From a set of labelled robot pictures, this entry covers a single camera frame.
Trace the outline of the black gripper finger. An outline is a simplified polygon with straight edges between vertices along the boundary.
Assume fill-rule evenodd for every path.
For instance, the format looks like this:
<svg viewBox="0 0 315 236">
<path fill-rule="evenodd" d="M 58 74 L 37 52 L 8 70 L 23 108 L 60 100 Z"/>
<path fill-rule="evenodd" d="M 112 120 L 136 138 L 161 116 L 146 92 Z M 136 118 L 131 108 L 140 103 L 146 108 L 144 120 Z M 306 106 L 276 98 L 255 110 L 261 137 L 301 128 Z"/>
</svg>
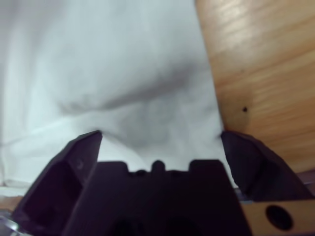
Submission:
<svg viewBox="0 0 315 236">
<path fill-rule="evenodd" d="M 256 202 L 313 199 L 300 178 L 275 152 L 251 135 L 234 131 L 221 134 L 234 182 Z"/>
<path fill-rule="evenodd" d="M 24 232 L 62 232 L 97 163 L 100 131 L 70 141 L 37 177 L 12 213 Z"/>
</svg>

